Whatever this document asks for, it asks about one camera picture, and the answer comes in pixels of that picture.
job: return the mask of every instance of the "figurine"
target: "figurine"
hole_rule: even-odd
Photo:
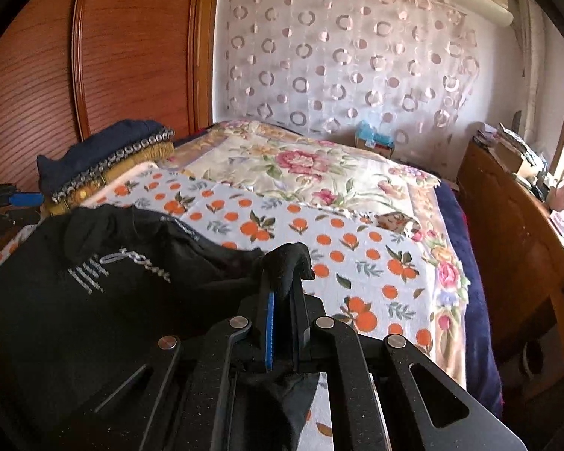
[[[564,181],[560,182],[557,187],[552,186],[549,190],[547,206],[556,212],[564,211]]]

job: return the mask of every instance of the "sheer curtain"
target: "sheer curtain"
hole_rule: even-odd
[[[367,120],[435,167],[480,72],[467,17],[442,0],[228,0],[217,66],[230,115],[351,143]]]
[[[539,77],[544,69],[546,55],[543,11],[534,0],[518,0],[522,21],[522,48],[525,62],[526,105],[520,117],[519,135],[527,144],[537,138],[535,110]]]

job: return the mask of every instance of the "cardboard box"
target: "cardboard box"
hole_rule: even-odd
[[[382,157],[387,159],[391,159],[391,156],[394,151],[394,147],[386,147],[382,144],[374,144],[374,147],[368,147],[365,145],[365,141],[363,139],[355,138],[355,147],[358,149],[364,149],[365,151],[371,151],[376,154],[380,154]]]
[[[525,179],[536,177],[539,173],[539,168],[531,165],[518,151],[502,142],[497,143],[493,153],[498,163],[509,173],[516,173]]]

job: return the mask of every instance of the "blue handle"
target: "blue handle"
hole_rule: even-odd
[[[265,329],[265,368],[271,370],[274,366],[274,301],[273,292],[268,297],[268,318]]]
[[[15,193],[9,199],[14,207],[39,207],[44,203],[41,193]]]

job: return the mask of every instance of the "wardrobe door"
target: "wardrobe door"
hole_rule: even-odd
[[[124,118],[157,120],[176,138],[194,129],[194,6],[196,0],[77,0],[73,82],[84,137]]]
[[[75,0],[30,0],[0,37],[0,183],[38,190],[38,154],[78,142],[71,88]]]
[[[197,0],[194,31],[194,111],[197,129],[213,122],[213,49],[217,0]]]

